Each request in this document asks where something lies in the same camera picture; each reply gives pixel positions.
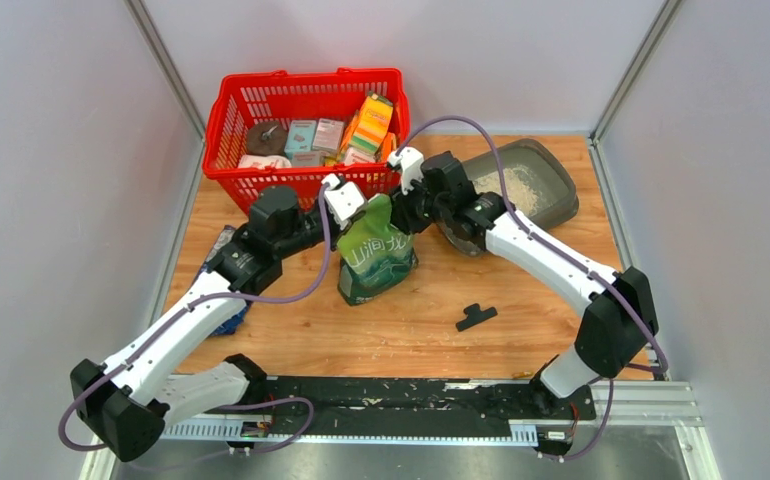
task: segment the gray tray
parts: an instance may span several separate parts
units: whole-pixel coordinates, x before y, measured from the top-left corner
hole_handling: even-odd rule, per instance
[[[536,225],[548,230],[576,215],[579,211],[576,185],[567,170],[544,145],[524,138],[497,150],[507,172],[509,200]],[[465,161],[464,169],[477,193],[500,193],[497,164],[490,151]]]

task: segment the food package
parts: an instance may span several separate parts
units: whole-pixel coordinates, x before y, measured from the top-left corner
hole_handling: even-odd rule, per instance
[[[310,152],[316,130],[315,120],[292,121],[288,127],[288,140],[285,142],[285,156],[293,161],[297,153]]]
[[[339,152],[344,152],[350,146],[350,140],[353,139],[353,132],[356,131],[358,126],[358,110],[353,114],[353,119],[347,124],[347,128],[344,130],[344,137],[341,138],[341,145],[338,147]]]
[[[321,118],[317,122],[311,149],[326,152],[328,155],[337,155],[343,135],[344,122]]]
[[[397,149],[397,135],[391,132],[388,132],[387,135],[385,135],[385,138],[382,140],[382,146],[379,147],[379,152],[377,152],[377,160],[380,162],[387,162],[388,161],[388,155],[391,155],[391,152]]]
[[[358,125],[353,130],[350,146],[375,155],[388,133],[394,106],[387,98],[375,93],[368,94],[359,110]]]
[[[341,160],[344,165],[354,165],[356,163],[376,163],[376,159],[372,155],[368,155],[365,152],[359,151],[356,147],[350,147],[344,153],[344,157]]]
[[[369,302],[417,267],[414,238],[391,225],[391,197],[377,194],[340,239],[338,291],[349,305]]]
[[[290,166],[291,162],[281,155],[270,155],[269,157],[262,157],[259,155],[244,155],[238,162],[238,168],[265,169],[267,167],[288,168]]]
[[[292,167],[322,167],[326,158],[326,152],[314,150],[311,152],[298,152],[291,159]]]

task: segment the wooden surface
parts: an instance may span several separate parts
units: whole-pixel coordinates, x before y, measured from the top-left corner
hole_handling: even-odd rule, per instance
[[[504,145],[520,137],[495,137]],[[535,137],[565,166],[577,186],[579,213],[552,234],[584,255],[620,267],[603,201],[582,137]],[[462,160],[488,151],[479,136],[426,136],[414,142],[427,158],[451,150]],[[193,281],[226,224],[246,221],[220,186],[203,179],[185,234],[168,307]],[[436,227],[415,239],[420,267],[372,302],[350,307],[337,291],[338,257],[320,288],[289,305],[256,304],[237,333],[202,343],[180,366],[205,370],[243,353],[271,375],[507,378],[535,372],[573,342],[579,319],[549,288],[511,263],[458,253]],[[287,259],[283,276],[264,294],[289,296],[314,279],[322,246]],[[458,333],[472,303],[499,314]],[[648,378],[627,370],[621,378]]]

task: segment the blue package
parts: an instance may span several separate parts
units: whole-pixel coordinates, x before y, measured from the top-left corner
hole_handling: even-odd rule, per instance
[[[202,272],[208,268],[208,261],[211,260],[212,257],[217,255],[217,252],[220,251],[221,248],[223,248],[224,245],[229,243],[229,240],[232,240],[232,235],[235,233],[235,227],[232,225],[226,225],[223,227],[223,230],[221,230],[220,235],[217,236],[217,240],[214,242],[214,246],[211,247],[211,250],[208,252],[208,255],[205,257],[205,261],[202,263],[202,266],[200,267],[199,271],[197,272],[196,277],[194,277],[194,281],[197,280],[197,277],[200,276]],[[232,315],[229,320],[226,320],[223,322],[219,327],[215,328],[213,332],[211,332],[211,335],[209,337],[216,337],[219,335],[232,335],[235,333],[235,331],[238,330],[238,325],[244,323],[244,314],[247,313],[247,310],[250,309],[250,305],[252,305],[252,302],[247,302],[247,305],[241,309],[240,312],[236,313],[235,315]]]

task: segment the cardboard box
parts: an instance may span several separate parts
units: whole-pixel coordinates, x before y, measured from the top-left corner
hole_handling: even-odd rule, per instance
[[[358,126],[353,131],[350,146],[374,155],[388,133],[394,106],[387,98],[368,94],[359,110]]]
[[[285,156],[293,160],[294,155],[311,151],[317,122],[314,120],[294,120],[288,128],[288,141],[285,142]]]
[[[292,167],[322,167],[326,152],[315,150],[312,152],[297,152],[291,159]]]
[[[368,155],[366,152],[362,152],[356,147],[350,147],[347,149],[347,153],[344,154],[344,165],[354,165],[356,163],[376,163],[376,159],[373,155]]]
[[[317,122],[311,149],[326,152],[330,155],[338,153],[341,137],[344,135],[344,122],[321,118]]]

